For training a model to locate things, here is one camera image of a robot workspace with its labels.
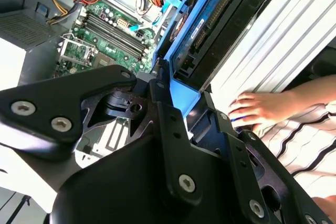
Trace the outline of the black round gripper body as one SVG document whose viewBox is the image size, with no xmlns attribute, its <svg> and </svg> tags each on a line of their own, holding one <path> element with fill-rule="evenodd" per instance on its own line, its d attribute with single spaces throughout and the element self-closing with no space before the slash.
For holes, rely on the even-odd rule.
<svg viewBox="0 0 336 224">
<path fill-rule="evenodd" d="M 192 147 L 196 206 L 169 199 L 156 142 L 136 141 L 73 174 L 55 200 L 51 223 L 250 223 L 238 203 L 229 166 L 220 156 Z"/>
</svg>

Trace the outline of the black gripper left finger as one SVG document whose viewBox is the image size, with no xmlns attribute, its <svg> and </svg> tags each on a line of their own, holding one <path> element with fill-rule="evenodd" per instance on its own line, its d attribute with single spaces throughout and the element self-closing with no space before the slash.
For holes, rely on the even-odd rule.
<svg viewBox="0 0 336 224">
<path fill-rule="evenodd" d="M 161 66 L 149 82 L 111 65 L 4 90 L 1 125 L 9 132 L 3 143 L 59 161 L 73 154 L 84 133 L 124 117 L 130 120 L 125 147 L 146 137 L 153 139 L 163 165 L 165 194 L 196 206 L 203 191 L 194 181 L 195 156 L 181 112 L 173 107 L 169 84 L 168 65 Z"/>
</svg>

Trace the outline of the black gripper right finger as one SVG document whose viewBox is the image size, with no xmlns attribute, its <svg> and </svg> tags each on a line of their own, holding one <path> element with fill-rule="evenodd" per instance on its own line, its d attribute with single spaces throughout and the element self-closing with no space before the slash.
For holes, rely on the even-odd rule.
<svg viewBox="0 0 336 224">
<path fill-rule="evenodd" d="M 202 163 L 202 172 L 229 223 L 331 222 L 256 134 L 232 128 L 209 92 L 189 113 L 188 129 L 199 151 L 221 159 L 222 175 L 209 162 Z"/>
</svg>

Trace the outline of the person bare hand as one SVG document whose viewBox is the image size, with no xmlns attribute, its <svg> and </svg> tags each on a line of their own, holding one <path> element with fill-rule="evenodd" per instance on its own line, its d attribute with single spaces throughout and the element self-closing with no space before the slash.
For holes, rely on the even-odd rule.
<svg viewBox="0 0 336 224">
<path fill-rule="evenodd" d="M 304 107 L 291 91 L 242 93 L 228 107 L 228 117 L 234 128 L 250 126 L 258 132 L 290 118 Z"/>
</svg>

